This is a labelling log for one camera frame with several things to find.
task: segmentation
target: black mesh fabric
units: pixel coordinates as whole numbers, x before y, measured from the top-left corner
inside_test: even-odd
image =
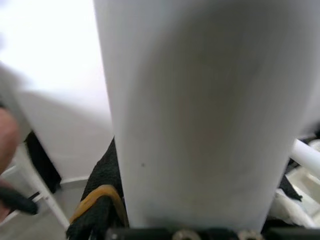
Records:
[[[123,198],[123,190],[118,166],[115,140],[112,139],[109,148],[101,160],[97,162],[85,186],[81,200],[101,185],[112,185]],[[68,228],[66,236],[70,240],[104,240],[110,226],[120,226],[111,199],[100,197],[96,203],[82,216],[77,218]]]

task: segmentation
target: white rod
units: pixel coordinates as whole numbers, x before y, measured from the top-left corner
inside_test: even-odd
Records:
[[[300,140],[295,140],[291,158],[320,179],[320,152]]]
[[[95,0],[131,227],[261,229],[316,79],[319,3]]]

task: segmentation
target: white pipe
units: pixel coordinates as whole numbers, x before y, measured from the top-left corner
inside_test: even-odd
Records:
[[[131,227],[261,229],[318,69],[319,5],[95,0]]]
[[[320,179],[320,152],[296,139],[290,157]]]

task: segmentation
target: white floor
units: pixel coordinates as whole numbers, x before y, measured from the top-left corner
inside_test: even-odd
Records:
[[[23,178],[15,176],[9,180],[12,185],[21,192],[30,195],[32,190]],[[85,188],[85,182],[80,184],[65,185],[62,190],[54,194],[61,208],[69,218],[74,213],[82,193]],[[0,227],[1,240],[64,240],[65,231],[59,225],[55,216],[40,200],[39,214],[35,216],[19,214],[14,219]]]

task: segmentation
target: white cylinder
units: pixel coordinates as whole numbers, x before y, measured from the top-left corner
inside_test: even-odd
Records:
[[[295,140],[291,158],[320,179],[320,152],[300,140]]]
[[[131,227],[261,229],[318,67],[308,3],[95,0]]]

